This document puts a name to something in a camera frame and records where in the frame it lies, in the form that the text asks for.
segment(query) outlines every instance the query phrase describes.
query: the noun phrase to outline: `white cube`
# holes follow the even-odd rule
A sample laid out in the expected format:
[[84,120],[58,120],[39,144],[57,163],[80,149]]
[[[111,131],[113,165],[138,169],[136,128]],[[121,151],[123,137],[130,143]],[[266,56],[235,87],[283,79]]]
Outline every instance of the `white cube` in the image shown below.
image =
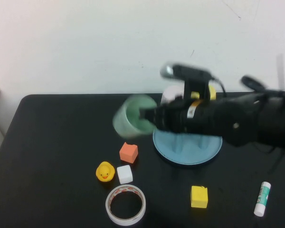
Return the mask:
[[117,175],[120,184],[126,184],[133,181],[133,175],[129,165],[117,167]]

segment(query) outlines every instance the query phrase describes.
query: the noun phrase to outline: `yellow rubber duck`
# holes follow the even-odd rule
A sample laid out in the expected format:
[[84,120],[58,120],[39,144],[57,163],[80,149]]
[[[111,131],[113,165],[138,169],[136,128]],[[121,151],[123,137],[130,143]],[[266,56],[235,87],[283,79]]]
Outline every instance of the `yellow rubber duck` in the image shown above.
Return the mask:
[[114,167],[107,161],[100,163],[96,169],[96,177],[102,182],[108,182],[113,179],[115,174]]

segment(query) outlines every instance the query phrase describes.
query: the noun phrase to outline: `orange foam block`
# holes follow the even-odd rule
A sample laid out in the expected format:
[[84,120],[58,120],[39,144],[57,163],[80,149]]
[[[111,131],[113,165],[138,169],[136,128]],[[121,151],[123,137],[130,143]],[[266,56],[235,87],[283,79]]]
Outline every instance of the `orange foam block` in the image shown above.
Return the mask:
[[125,142],[119,151],[119,155],[121,160],[133,163],[138,155],[138,148],[136,145],[128,145]]

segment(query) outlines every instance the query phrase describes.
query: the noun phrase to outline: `glue stick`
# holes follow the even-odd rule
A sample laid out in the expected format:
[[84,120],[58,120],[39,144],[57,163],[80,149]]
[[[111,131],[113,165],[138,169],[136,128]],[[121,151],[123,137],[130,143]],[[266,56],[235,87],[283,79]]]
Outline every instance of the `glue stick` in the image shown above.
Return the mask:
[[263,182],[261,185],[260,193],[258,194],[258,198],[256,201],[256,207],[254,211],[254,214],[256,216],[262,217],[264,215],[270,187],[271,187],[271,184],[269,184],[268,182]]

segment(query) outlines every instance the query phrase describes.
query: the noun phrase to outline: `blue round base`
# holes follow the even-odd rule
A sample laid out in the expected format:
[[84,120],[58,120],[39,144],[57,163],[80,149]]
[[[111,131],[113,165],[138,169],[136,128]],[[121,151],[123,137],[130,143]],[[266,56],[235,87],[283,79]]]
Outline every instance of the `blue round base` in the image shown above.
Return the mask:
[[219,152],[222,137],[199,134],[175,134],[156,130],[153,142],[158,152],[168,160],[182,165],[197,165],[209,161]]

